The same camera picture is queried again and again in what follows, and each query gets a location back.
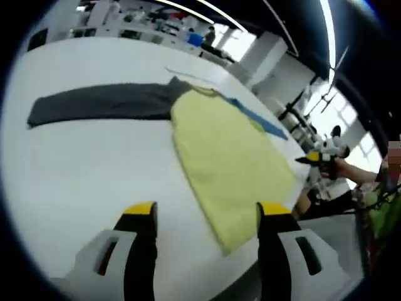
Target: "person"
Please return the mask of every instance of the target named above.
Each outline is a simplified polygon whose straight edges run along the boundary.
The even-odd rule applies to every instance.
[[[382,180],[382,170],[385,168],[389,168],[388,156],[385,156],[385,158],[383,159],[378,174],[360,169],[354,165],[347,163],[344,159],[341,158],[335,158],[335,164],[338,177],[349,179],[359,186],[370,183],[372,184],[372,190],[374,190],[380,184],[380,181]],[[390,172],[394,174],[395,171],[395,173],[397,173],[397,168],[398,174],[400,174],[399,165],[391,165]],[[328,175],[325,173],[323,173],[322,176],[328,177]],[[309,194],[309,191],[309,189],[304,189],[296,203],[296,210],[301,216],[301,219],[331,216],[335,214],[341,214],[348,209],[356,208],[356,203],[352,201],[352,191],[347,191],[340,197],[328,202],[323,202],[319,205],[311,201],[311,195]]]
[[[109,4],[108,11],[106,13],[105,19],[103,21],[103,25],[106,25],[110,21],[116,21],[118,19],[118,15],[120,14],[121,6],[118,3],[119,0],[113,0]]]
[[[365,171],[347,163],[344,159],[336,158],[336,172],[338,177],[344,177],[356,184],[357,188],[349,190],[339,198],[331,201],[311,201],[313,195],[305,189],[295,206],[295,218],[313,219],[324,216],[342,214],[349,209],[355,209],[357,216],[363,221],[362,228],[365,229],[364,235],[371,254],[371,264],[386,245],[387,237],[393,231],[399,216],[401,216],[401,154],[392,154],[394,149],[389,149],[380,165],[377,174]],[[383,198],[382,186],[387,184],[386,191],[391,191],[391,195]]]
[[[214,31],[214,27],[209,27],[209,32],[205,35],[204,44],[208,46],[212,46],[214,40],[216,38],[216,32]]]

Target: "gray cloth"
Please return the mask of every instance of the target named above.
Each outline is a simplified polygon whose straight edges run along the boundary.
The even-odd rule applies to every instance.
[[[171,107],[191,88],[174,77],[167,85],[123,83],[61,92],[37,99],[28,125],[82,119],[170,120]]]

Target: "blue cloth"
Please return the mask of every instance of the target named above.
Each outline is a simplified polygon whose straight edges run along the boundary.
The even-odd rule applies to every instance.
[[[196,47],[200,47],[200,45],[203,43],[203,36],[197,33],[191,33],[189,35],[188,43]]]
[[[264,120],[258,114],[246,108],[241,102],[239,102],[238,99],[224,97],[224,100],[230,103],[231,105],[237,107],[242,113],[247,115],[250,119],[259,123],[267,133],[283,138],[284,140],[288,140],[288,137],[284,134],[283,130],[279,129],[277,126],[271,124],[267,120]]]

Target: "person's hand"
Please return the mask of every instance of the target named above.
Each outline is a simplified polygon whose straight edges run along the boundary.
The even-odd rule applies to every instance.
[[[349,171],[349,164],[345,162],[344,159],[342,158],[334,158],[334,162],[336,164],[335,166],[335,171],[336,171],[336,177],[347,177],[348,171]],[[327,172],[320,172],[321,176],[323,178],[328,179],[330,175]]]

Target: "white wall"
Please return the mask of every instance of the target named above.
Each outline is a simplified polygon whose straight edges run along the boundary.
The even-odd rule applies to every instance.
[[[292,102],[314,77],[307,66],[284,54],[267,79],[254,89],[258,98],[275,99],[286,105]]]
[[[252,75],[259,68],[261,62],[275,46],[280,37],[268,31],[254,41],[248,52],[244,55],[240,64]]]
[[[269,50],[264,60],[260,62],[255,73],[251,75],[247,87],[251,88],[253,85],[263,81],[277,65],[283,55],[286,53],[288,47],[285,41],[279,37],[274,46]]]

